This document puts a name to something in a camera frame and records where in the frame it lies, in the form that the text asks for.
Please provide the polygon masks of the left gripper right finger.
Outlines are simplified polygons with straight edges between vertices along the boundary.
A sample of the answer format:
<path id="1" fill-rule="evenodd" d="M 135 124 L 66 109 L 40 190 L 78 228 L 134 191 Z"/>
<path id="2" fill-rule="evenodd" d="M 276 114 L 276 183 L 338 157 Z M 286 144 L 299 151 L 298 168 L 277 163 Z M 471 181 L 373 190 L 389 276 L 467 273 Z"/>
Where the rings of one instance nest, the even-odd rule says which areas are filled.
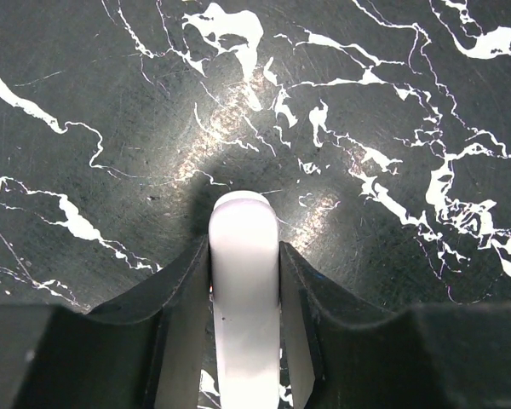
<path id="1" fill-rule="evenodd" d="M 297 408 L 511 408 L 511 302 L 389 312 L 279 247 Z"/>

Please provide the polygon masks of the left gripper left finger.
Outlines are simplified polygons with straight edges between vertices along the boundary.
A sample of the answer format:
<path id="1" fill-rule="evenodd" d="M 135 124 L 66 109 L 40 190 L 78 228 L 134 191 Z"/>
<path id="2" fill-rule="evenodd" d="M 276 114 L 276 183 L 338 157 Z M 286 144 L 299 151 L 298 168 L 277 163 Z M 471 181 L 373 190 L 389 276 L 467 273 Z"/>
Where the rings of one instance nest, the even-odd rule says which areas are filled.
<path id="1" fill-rule="evenodd" d="M 0 305 L 0 408 L 194 408 L 209 315 L 206 237 L 86 314 Z"/>

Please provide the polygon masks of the beige stapler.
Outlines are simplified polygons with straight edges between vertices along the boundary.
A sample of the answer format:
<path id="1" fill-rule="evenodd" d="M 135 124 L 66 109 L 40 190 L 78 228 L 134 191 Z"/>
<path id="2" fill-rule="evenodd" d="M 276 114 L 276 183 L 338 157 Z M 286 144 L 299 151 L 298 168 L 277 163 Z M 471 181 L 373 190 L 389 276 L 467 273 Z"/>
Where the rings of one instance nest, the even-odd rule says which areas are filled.
<path id="1" fill-rule="evenodd" d="M 209 241 L 221 406 L 276 408 L 280 401 L 276 214 L 259 193 L 227 193 L 210 216 Z"/>

